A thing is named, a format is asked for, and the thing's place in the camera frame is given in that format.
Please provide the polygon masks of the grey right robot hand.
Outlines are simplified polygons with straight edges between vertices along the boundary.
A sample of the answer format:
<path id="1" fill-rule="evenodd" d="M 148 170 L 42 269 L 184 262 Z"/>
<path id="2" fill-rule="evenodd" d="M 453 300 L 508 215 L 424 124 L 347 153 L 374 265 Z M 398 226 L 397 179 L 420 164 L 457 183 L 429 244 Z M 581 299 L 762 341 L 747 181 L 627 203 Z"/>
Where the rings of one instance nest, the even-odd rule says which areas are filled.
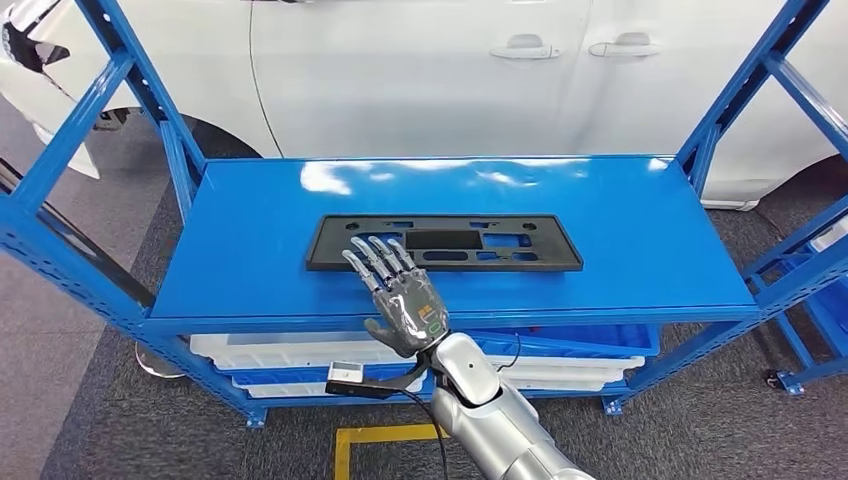
<path id="1" fill-rule="evenodd" d="M 395 239 L 350 239 L 342 252 L 371 294 L 384 322 L 364 321 L 366 331 L 403 358 L 436 345 L 449 333 L 449 314 L 425 269 Z"/>

